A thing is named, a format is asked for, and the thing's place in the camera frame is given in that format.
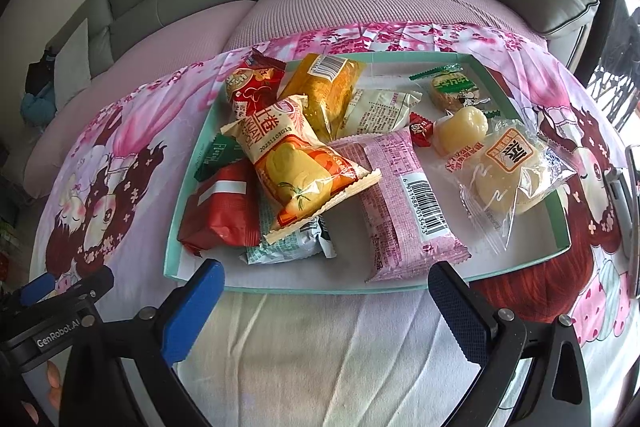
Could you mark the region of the dark green snack packet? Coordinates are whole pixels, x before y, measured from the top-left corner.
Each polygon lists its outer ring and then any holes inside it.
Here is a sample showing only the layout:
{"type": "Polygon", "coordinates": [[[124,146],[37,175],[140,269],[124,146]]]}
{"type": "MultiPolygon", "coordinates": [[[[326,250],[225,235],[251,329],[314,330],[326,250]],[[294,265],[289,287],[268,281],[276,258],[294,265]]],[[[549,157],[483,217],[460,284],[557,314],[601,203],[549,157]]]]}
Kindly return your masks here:
{"type": "Polygon", "coordinates": [[[198,182],[205,182],[221,168],[244,157],[242,148],[235,139],[218,133],[213,141],[207,145],[205,154],[194,173],[194,178],[198,182]]]}

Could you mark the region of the light grey small cushion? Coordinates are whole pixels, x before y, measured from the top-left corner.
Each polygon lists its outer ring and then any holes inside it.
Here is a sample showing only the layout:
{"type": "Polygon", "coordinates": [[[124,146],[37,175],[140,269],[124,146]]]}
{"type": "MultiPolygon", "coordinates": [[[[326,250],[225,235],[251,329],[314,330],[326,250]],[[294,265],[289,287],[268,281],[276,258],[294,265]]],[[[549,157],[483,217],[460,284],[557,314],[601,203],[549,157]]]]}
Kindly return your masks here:
{"type": "Polygon", "coordinates": [[[53,87],[56,110],[62,110],[90,82],[88,20],[83,20],[55,57],[53,87]]]}

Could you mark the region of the cream snack packet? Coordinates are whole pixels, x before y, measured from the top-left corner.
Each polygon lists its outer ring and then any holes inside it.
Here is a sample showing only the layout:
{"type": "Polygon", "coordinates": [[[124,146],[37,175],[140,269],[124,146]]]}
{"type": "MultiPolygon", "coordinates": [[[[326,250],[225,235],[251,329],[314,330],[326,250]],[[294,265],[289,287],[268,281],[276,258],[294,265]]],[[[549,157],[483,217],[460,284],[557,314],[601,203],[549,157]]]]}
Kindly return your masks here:
{"type": "Polygon", "coordinates": [[[336,136],[384,134],[406,127],[421,98],[416,91],[355,89],[336,136]]]}

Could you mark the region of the small red candy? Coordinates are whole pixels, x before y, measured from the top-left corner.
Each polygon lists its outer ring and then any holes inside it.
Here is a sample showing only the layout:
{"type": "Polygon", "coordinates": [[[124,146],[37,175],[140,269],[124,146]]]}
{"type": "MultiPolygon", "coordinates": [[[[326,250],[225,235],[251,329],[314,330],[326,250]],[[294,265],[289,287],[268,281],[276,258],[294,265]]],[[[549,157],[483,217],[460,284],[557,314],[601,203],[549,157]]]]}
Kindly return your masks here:
{"type": "Polygon", "coordinates": [[[409,116],[409,130],[412,144],[415,147],[432,145],[434,122],[414,112],[409,116]]]}

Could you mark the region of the red snack bag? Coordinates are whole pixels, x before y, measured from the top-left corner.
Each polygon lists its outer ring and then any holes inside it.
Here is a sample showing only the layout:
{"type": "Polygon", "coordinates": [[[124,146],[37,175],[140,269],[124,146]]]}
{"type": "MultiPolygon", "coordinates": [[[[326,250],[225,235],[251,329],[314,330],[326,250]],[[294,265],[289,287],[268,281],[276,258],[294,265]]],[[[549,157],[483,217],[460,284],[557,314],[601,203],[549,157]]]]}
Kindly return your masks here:
{"type": "Polygon", "coordinates": [[[242,119],[276,103],[285,69],[285,62],[251,49],[224,85],[232,117],[242,119]]]}

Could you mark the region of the clear yellow pastry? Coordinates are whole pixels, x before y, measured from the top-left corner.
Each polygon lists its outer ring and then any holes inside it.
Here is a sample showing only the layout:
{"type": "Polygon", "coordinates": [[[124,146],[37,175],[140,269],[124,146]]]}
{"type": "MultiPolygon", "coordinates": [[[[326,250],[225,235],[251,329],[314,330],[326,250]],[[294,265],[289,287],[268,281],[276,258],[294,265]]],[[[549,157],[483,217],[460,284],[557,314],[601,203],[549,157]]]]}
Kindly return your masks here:
{"type": "Polygon", "coordinates": [[[516,119],[496,121],[483,140],[435,162],[496,255],[508,249],[515,218],[575,176],[576,167],[566,148],[516,119]]]}

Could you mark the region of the pink ribbed sofa cover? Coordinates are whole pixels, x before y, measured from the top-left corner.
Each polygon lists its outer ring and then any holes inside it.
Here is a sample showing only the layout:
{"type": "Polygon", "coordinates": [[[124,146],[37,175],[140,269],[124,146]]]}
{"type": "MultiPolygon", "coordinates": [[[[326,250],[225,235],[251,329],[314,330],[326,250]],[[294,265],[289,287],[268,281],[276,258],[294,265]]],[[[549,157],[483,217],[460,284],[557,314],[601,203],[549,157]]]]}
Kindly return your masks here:
{"type": "Polygon", "coordinates": [[[47,196],[68,151],[92,118],[143,83],[273,38],[384,22],[472,23],[546,44],[525,20],[497,0],[240,0],[217,5],[155,31],[72,98],[32,149],[24,169],[24,189],[33,198],[47,196]]]}

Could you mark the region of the yellow jelly cup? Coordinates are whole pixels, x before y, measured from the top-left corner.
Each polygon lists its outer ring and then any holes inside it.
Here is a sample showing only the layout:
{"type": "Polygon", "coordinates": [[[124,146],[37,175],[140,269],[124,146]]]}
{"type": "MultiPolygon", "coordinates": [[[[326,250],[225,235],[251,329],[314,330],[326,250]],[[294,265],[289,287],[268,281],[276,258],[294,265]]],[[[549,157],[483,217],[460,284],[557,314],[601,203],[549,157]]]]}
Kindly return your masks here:
{"type": "Polygon", "coordinates": [[[440,118],[434,126],[434,147],[440,156],[449,156],[463,147],[482,142],[488,131],[485,114],[474,106],[440,118]]]}

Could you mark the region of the orange cake packet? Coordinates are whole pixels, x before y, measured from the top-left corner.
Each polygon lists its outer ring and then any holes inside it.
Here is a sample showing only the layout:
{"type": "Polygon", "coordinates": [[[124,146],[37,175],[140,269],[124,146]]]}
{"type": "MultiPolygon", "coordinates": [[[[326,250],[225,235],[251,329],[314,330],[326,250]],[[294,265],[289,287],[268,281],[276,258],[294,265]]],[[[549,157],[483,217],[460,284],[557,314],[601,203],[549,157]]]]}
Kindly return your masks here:
{"type": "Polygon", "coordinates": [[[337,55],[309,53],[300,61],[280,100],[306,95],[304,115],[318,138],[336,139],[364,64],[337,55]]]}

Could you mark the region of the green white snack packet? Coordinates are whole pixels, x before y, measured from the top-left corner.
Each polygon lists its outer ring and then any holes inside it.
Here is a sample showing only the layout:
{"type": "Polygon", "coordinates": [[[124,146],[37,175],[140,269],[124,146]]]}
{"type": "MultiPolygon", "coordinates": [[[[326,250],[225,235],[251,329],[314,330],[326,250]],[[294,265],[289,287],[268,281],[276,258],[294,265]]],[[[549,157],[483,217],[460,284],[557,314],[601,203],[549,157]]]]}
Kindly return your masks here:
{"type": "Polygon", "coordinates": [[[329,230],[319,217],[309,221],[294,233],[269,244],[265,235],[269,231],[274,214],[266,195],[260,194],[259,224],[262,240],[258,246],[247,247],[240,258],[247,265],[275,265],[276,263],[307,259],[323,255],[328,259],[336,257],[329,230]]]}

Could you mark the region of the teal cardboard tray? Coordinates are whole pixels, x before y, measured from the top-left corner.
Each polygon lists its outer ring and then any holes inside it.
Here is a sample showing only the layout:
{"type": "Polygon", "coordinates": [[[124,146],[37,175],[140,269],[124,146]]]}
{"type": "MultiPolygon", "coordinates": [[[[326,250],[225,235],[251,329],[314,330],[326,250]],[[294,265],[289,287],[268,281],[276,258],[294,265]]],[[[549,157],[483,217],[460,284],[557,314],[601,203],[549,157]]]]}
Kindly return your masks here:
{"type": "MultiPolygon", "coordinates": [[[[460,63],[466,75],[480,91],[495,102],[504,117],[518,117],[514,104],[506,97],[488,70],[469,54],[444,52],[364,52],[354,60],[366,66],[358,80],[359,87],[388,90],[408,90],[410,76],[438,65],[460,63]]],[[[417,291],[426,286],[425,277],[410,280],[372,282],[369,279],[372,259],[366,224],[360,202],[347,199],[324,215],[336,256],[326,259],[315,255],[304,260],[277,265],[248,265],[238,248],[220,246],[195,256],[183,248],[178,239],[186,201],[195,192],[198,182],[194,172],[209,141],[227,124],[229,105],[219,95],[210,106],[196,139],[172,215],[164,259],[164,274],[168,279],[185,282],[192,277],[206,258],[219,260],[226,273],[228,291],[248,291],[267,294],[358,295],[417,291]]],[[[436,155],[421,148],[420,161],[431,184],[430,191],[421,192],[423,204],[439,202],[450,229],[469,247],[471,257],[457,265],[457,271],[468,282],[496,277],[562,255],[570,249],[570,232],[560,198],[549,195],[533,209],[515,217],[509,244],[503,253],[495,253],[482,231],[475,228],[460,202],[454,184],[447,181],[431,163],[436,155]]]]}

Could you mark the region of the pink snack packet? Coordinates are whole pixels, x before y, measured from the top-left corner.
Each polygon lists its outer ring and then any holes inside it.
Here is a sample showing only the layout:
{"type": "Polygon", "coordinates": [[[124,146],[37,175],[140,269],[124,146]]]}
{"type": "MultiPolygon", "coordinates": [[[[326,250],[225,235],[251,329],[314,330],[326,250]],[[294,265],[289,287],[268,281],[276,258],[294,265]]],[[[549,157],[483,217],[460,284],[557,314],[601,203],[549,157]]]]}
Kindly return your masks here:
{"type": "Polygon", "coordinates": [[[424,277],[436,262],[458,265],[471,258],[449,228],[407,127],[346,136],[331,146],[381,173],[377,184],[360,193],[372,251],[371,282],[424,277]]]}

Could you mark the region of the teal cloth item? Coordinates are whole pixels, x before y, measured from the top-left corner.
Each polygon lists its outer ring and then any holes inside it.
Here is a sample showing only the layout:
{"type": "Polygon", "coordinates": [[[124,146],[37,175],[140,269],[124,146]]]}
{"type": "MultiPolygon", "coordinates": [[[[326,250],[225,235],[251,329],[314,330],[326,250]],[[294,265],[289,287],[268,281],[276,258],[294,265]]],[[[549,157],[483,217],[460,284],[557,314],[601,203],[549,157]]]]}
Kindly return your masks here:
{"type": "Polygon", "coordinates": [[[21,101],[20,113],[30,127],[47,127],[56,114],[53,83],[48,82],[36,95],[26,93],[21,101]]]}

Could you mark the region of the yellow orange bread packet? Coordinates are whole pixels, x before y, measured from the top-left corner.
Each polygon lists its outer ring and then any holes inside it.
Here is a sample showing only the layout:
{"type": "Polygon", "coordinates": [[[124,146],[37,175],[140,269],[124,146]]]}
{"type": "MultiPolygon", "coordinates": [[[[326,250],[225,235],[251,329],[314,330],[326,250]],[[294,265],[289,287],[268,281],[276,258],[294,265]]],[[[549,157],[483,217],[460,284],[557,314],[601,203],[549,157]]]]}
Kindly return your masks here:
{"type": "Polygon", "coordinates": [[[322,143],[304,115],[307,105],[305,95],[290,95],[220,129],[239,143],[271,200],[269,244],[382,178],[322,143]]]}

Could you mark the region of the dark red snack packet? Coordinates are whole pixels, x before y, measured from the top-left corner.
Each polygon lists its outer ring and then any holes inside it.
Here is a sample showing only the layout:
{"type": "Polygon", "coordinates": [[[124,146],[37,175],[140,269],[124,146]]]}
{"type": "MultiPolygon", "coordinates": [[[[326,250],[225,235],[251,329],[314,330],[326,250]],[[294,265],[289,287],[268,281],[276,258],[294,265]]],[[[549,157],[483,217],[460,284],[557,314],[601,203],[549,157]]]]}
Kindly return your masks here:
{"type": "Polygon", "coordinates": [[[218,246],[258,246],[259,193],[248,159],[219,169],[186,202],[178,241],[197,254],[218,246]]]}

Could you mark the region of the pink anime print cloth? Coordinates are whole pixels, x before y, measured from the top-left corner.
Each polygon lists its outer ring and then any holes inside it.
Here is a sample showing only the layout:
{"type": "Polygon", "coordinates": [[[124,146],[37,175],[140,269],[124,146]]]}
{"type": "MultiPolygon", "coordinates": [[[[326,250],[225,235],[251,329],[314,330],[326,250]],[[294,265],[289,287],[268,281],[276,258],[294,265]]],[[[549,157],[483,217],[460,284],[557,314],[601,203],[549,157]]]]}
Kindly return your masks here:
{"type": "MultiPolygon", "coordinates": [[[[535,38],[469,23],[370,23],[260,37],[281,61],[311,52],[470,54],[498,72],[526,118],[588,168],[561,196],[572,246],[534,267],[479,281],[494,305],[526,320],[572,317],[587,367],[591,421],[614,423],[639,354],[639,305],[601,176],[622,141],[575,77],[535,38]]],[[[113,102],[75,98],[58,120],[70,137],[40,219],[35,262],[66,291],[99,267],[113,289],[107,320],[156,306],[175,284],[164,250],[186,163],[224,80],[250,52],[178,55],[168,43],[134,52],[134,84],[111,69],[113,102]]],[[[425,291],[355,296],[223,295],[180,376],[216,426],[437,426],[475,375],[425,291]]]]}

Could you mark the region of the green wrapped round cookie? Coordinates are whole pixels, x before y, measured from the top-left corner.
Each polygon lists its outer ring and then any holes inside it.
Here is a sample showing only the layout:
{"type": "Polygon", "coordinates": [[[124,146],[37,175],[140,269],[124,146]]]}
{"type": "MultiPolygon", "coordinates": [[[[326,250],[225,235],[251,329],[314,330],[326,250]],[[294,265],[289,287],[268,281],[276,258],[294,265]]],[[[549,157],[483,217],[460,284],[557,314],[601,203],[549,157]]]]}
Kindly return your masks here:
{"type": "Polygon", "coordinates": [[[475,107],[488,119],[501,115],[498,106],[465,74],[461,64],[437,66],[410,75],[409,80],[425,91],[432,103],[445,113],[454,114],[463,107],[475,107]]]}

